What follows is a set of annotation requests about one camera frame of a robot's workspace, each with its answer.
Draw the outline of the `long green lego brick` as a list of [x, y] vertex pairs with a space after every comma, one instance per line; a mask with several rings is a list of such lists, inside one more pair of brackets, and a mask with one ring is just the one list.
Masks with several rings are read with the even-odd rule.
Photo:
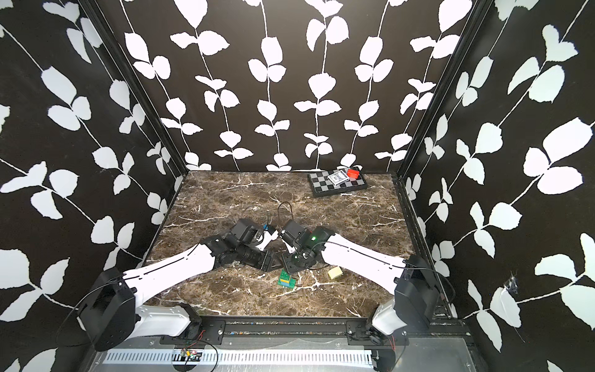
[[296, 280], [294, 278], [290, 278], [288, 280], [279, 278], [277, 281], [277, 284], [280, 285], [281, 287], [293, 289], [293, 288], [295, 288]]

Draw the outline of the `cream lego brick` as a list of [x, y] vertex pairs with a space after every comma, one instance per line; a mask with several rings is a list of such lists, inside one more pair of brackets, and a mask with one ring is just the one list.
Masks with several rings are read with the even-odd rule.
[[342, 276], [343, 276], [343, 271], [342, 271], [342, 268], [340, 268], [340, 267], [334, 267], [328, 271], [328, 277], [332, 281], [334, 281]]

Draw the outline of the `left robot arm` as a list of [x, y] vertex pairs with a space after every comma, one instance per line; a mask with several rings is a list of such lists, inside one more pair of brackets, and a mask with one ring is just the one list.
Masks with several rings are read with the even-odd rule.
[[93, 348], [99, 352], [142, 336], [180, 336], [198, 316], [187, 305], [148, 306], [155, 295], [179, 283], [227, 264], [241, 264], [268, 272], [274, 256], [267, 246], [279, 237], [271, 225], [239, 219], [229, 231], [206, 237], [186, 251], [157, 263], [121, 272], [99, 274], [77, 310]]

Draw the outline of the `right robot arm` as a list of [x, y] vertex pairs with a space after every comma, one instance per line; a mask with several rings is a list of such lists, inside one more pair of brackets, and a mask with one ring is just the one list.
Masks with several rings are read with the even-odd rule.
[[390, 336], [397, 330], [429, 329], [439, 302], [438, 273], [419, 256], [388, 256], [353, 243], [324, 226], [313, 231], [290, 220], [280, 236], [289, 255], [286, 268], [295, 273], [319, 262], [352, 271], [393, 295], [379, 305], [368, 321], [368, 330]]

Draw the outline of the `black white chessboard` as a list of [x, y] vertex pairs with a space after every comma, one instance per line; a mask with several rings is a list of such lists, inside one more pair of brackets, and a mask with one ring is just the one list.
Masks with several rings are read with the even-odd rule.
[[368, 188], [362, 174], [350, 178], [345, 170], [317, 171], [308, 173], [308, 181], [315, 198], [355, 192]]

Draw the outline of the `playing card deck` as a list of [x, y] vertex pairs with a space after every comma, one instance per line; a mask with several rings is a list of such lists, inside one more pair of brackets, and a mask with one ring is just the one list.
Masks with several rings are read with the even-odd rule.
[[334, 186], [344, 184], [350, 180], [344, 170], [337, 170], [334, 173], [329, 174], [327, 178]]

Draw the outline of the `red block on chessboard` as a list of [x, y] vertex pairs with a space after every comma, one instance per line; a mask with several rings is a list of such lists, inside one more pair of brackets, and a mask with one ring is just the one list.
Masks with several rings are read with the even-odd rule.
[[349, 168], [346, 173], [349, 179], [353, 181], [357, 180], [360, 177], [360, 171], [357, 169]]

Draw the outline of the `small circuit board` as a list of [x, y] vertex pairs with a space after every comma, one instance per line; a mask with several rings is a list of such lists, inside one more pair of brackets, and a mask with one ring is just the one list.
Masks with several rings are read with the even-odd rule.
[[182, 350], [172, 355], [173, 365], [196, 365], [201, 362], [201, 350]]

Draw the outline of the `white perforated strip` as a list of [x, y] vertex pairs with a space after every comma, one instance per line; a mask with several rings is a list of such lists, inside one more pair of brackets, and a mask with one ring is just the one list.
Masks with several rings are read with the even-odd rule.
[[201, 362], [196, 365], [173, 365], [172, 355], [181, 350], [122, 349], [110, 350], [102, 360], [106, 365], [312, 365], [372, 367], [369, 350], [201, 350]]

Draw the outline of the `black mounting rail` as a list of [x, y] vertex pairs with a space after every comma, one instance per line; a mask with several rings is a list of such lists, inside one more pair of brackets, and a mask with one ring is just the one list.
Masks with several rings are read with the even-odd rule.
[[437, 319], [427, 330], [406, 326], [390, 336], [374, 330], [365, 318], [235, 317], [203, 316], [179, 336], [161, 336], [162, 344], [176, 346], [210, 343], [221, 346], [234, 338], [346, 339], [350, 346], [392, 347], [408, 345], [415, 338], [464, 338], [469, 330], [461, 321]]

